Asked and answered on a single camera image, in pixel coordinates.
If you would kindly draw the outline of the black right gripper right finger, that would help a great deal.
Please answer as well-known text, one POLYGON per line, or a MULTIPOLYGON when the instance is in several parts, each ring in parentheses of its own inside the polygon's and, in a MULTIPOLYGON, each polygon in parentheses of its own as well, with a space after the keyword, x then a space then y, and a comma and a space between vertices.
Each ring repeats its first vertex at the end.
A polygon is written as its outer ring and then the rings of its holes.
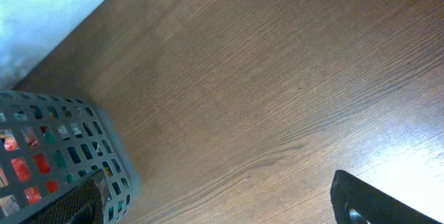
POLYGON ((335 171, 330 199, 338 224, 440 224, 344 170, 335 171))

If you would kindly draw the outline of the green coffee bag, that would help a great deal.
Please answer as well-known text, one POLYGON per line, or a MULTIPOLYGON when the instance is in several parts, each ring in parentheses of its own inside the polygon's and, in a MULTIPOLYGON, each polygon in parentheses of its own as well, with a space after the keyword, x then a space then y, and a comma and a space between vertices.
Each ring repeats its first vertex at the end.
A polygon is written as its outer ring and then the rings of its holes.
POLYGON ((43 152, 64 187, 88 173, 104 170, 109 196, 105 222, 121 220, 137 195, 139 179, 106 112, 93 105, 33 106, 35 126, 48 126, 54 144, 43 152))

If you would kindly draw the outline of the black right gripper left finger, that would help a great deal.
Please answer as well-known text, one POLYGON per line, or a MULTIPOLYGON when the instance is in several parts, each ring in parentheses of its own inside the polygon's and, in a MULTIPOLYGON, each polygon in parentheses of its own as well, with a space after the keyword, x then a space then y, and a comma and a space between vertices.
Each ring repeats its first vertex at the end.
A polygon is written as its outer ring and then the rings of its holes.
POLYGON ((20 223, 103 224, 108 196, 106 174, 100 169, 27 207, 20 214, 20 223))

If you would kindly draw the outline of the grey plastic basket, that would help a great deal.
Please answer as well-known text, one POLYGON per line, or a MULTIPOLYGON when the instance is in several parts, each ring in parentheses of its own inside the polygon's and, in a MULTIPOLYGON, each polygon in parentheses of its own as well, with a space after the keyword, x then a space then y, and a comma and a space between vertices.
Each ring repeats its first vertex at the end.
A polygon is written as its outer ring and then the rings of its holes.
POLYGON ((101 171, 104 223, 120 223, 139 178, 100 107, 78 98, 1 90, 1 222, 19 223, 101 171))

